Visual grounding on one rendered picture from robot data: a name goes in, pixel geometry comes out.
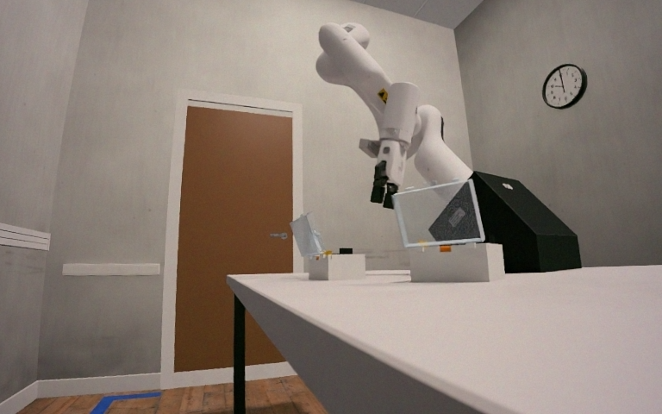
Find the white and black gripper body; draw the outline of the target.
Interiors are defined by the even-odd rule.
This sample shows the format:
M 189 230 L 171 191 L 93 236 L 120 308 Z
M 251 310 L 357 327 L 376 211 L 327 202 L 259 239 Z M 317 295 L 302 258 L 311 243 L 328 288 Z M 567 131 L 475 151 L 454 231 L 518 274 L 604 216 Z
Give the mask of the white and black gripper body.
M 387 181 L 388 183 L 402 186 L 406 162 L 406 150 L 409 149 L 409 146 L 403 142 L 393 140 L 384 140 L 380 142 L 380 146 L 381 148 L 379 150 L 377 164 L 383 160 L 386 161 L 386 168 L 382 169 L 381 174 L 389 177 Z

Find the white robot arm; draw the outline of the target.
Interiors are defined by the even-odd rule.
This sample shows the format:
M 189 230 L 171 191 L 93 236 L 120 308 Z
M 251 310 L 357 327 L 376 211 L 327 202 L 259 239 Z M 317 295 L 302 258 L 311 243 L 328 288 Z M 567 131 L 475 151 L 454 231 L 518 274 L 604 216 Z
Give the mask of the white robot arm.
M 333 85 L 352 88 L 378 126 L 379 141 L 360 139 L 360 150 L 377 159 L 380 142 L 400 141 L 409 146 L 406 160 L 417 152 L 415 168 L 427 182 L 437 180 L 438 185 L 443 185 L 460 177 L 459 181 L 468 180 L 472 171 L 442 140 L 445 124 L 441 113 L 431 105 L 418 108 L 421 91 L 417 85 L 392 84 L 366 51 L 370 35 L 362 25 L 326 23 L 319 30 L 318 41 L 323 50 L 315 63 L 320 78 Z

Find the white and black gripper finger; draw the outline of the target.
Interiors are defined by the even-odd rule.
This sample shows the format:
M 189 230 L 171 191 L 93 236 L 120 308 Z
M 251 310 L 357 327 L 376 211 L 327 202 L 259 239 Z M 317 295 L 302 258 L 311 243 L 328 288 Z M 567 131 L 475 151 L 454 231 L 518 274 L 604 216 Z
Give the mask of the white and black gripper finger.
M 390 188 L 390 186 L 391 186 L 391 188 Z M 391 195 L 394 195 L 394 194 L 397 193 L 397 187 L 398 186 L 394 183 L 388 183 L 388 182 L 386 183 L 387 193 L 385 193 L 385 195 L 384 195 L 384 203 L 383 203 L 384 208 L 394 209 L 393 203 L 392 203 L 392 200 L 391 200 Z
M 372 187 L 372 195 L 371 195 L 371 202 L 372 203 L 378 203 L 382 204 L 384 201 L 384 193 L 385 193 L 385 184 L 387 183 L 389 177 L 383 176 L 381 171 L 384 169 L 386 166 L 386 161 L 383 160 L 379 164 L 375 166 L 375 174 L 374 174 L 374 181 L 373 181 L 373 187 Z

